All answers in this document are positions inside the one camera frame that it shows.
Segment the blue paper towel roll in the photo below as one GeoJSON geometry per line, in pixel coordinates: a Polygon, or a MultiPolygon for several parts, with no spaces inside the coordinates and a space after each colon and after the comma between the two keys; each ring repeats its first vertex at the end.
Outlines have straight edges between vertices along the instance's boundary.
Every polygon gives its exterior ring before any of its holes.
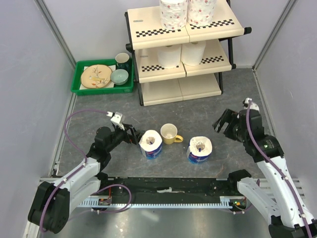
{"type": "Polygon", "coordinates": [[[155,130],[147,130],[139,141],[141,153],[147,159],[155,159],[162,152],[162,138],[155,130]]]}
{"type": "Polygon", "coordinates": [[[195,136],[189,141],[187,158],[191,163],[199,164],[205,162],[212,153],[211,140],[205,136],[195,136]]]}

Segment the plain white paper towel roll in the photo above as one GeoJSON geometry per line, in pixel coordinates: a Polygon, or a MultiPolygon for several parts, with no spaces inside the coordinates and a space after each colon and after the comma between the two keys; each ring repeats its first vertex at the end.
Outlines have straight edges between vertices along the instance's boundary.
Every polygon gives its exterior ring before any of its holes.
{"type": "Polygon", "coordinates": [[[163,68],[175,68],[181,62],[181,45],[157,48],[158,62],[163,68]]]}
{"type": "Polygon", "coordinates": [[[206,47],[206,41],[190,42],[181,46],[181,61],[188,66],[201,63],[206,47]]]}

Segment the floral white paper towel roll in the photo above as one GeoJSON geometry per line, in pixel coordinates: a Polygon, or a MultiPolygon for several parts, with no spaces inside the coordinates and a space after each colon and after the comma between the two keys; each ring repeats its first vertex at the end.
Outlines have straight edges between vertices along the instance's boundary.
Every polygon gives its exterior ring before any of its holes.
{"type": "Polygon", "coordinates": [[[217,0],[189,0],[187,22],[196,26],[211,24],[217,0]]]}

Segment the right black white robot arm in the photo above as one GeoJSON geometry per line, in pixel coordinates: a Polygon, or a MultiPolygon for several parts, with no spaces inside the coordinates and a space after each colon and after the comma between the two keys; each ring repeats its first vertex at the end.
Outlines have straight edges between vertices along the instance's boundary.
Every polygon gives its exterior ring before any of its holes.
{"type": "Polygon", "coordinates": [[[315,238],[317,220],[304,204],[287,168],[284,152],[278,140],[264,131],[262,116],[258,110],[243,109],[235,112],[226,109],[213,123],[216,132],[227,124],[224,135],[243,144],[264,174],[270,185],[270,198],[253,181],[246,170],[229,174],[228,192],[242,194],[268,224],[272,238],[315,238]]]}

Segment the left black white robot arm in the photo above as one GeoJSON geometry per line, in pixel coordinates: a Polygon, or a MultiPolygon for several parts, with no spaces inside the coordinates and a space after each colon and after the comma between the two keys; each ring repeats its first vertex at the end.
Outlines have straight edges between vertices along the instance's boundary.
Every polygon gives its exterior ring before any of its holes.
{"type": "Polygon", "coordinates": [[[143,130],[132,125],[123,128],[100,127],[84,160],[65,176],[54,182],[42,182],[36,191],[28,221],[43,232],[59,233],[66,225],[72,211],[88,196],[107,193],[109,184],[103,180],[102,170],[111,160],[111,151],[122,142],[138,145],[143,130]]]}

